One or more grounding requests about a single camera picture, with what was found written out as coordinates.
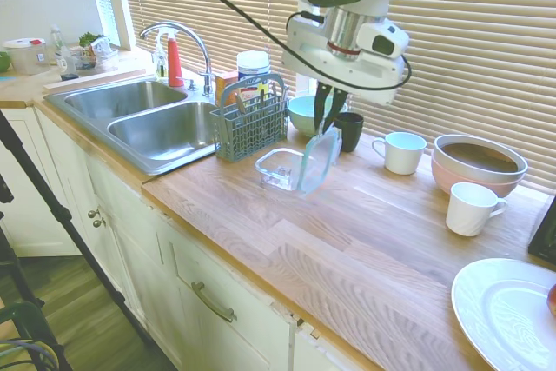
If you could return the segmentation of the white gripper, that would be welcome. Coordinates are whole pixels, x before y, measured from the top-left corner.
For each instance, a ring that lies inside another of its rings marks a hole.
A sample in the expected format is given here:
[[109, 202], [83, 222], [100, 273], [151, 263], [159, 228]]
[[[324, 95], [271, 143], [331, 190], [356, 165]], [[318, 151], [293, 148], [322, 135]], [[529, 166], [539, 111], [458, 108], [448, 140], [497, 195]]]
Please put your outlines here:
[[325, 130], [341, 113], [348, 95], [363, 102], [387, 105], [402, 85], [404, 30], [385, 17], [353, 12], [328, 12], [322, 23], [294, 17], [288, 24], [284, 65], [317, 79], [314, 130], [320, 132], [328, 95], [333, 101]]

